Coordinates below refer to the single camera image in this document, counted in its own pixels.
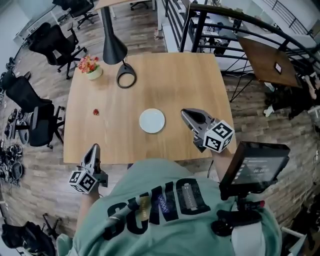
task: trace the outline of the brown table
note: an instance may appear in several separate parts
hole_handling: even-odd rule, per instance
[[[248,38],[238,37],[237,39],[246,55],[247,61],[250,62],[254,75],[258,81],[282,86],[299,87],[296,79],[297,72],[285,52]],[[247,61],[245,62],[243,71],[246,67],[249,67],[247,66]],[[282,67],[281,74],[275,69],[275,63],[278,63]],[[253,80],[250,80],[235,96],[241,78],[242,76],[239,79],[230,102],[232,102]]]
[[[212,54],[150,53],[128,56],[136,84],[121,89],[116,75],[121,63],[100,62],[103,75],[89,81],[78,68],[71,83],[64,129],[63,160],[80,163],[94,143],[101,147],[102,164],[128,164],[146,158],[186,160],[211,157],[193,144],[193,132],[181,109],[198,108],[233,127],[230,104],[218,63]],[[148,134],[139,126],[149,108],[165,116],[164,128]],[[98,109],[99,115],[93,115]],[[235,138],[229,144],[236,151]]]

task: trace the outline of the black desk lamp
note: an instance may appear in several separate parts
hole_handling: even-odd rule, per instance
[[[123,42],[120,41],[118,37],[116,37],[114,33],[109,6],[101,9],[101,16],[105,34],[103,61],[109,65],[114,65],[122,61],[123,65],[119,68],[119,71],[116,75],[116,83],[120,88],[129,88],[135,84],[137,75],[132,66],[124,61],[128,53],[128,48]],[[123,86],[119,84],[120,77],[124,74],[130,74],[133,76],[133,82],[130,85]]]

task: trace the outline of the green t-shirt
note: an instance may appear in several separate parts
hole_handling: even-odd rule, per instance
[[[59,256],[233,256],[231,237],[217,236],[217,211],[230,211],[216,182],[164,159],[135,163],[109,196],[90,208],[74,239],[57,239]],[[266,256],[280,255],[281,233],[264,208]]]

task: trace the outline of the lamp shade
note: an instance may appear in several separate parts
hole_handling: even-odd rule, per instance
[[[109,6],[101,9],[101,17],[105,34],[103,61],[109,65],[114,65],[124,60],[128,48],[114,33]]]

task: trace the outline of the white plate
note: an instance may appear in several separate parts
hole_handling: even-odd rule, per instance
[[[155,108],[149,108],[140,115],[139,123],[142,130],[149,134],[159,132],[165,126],[165,116]]]

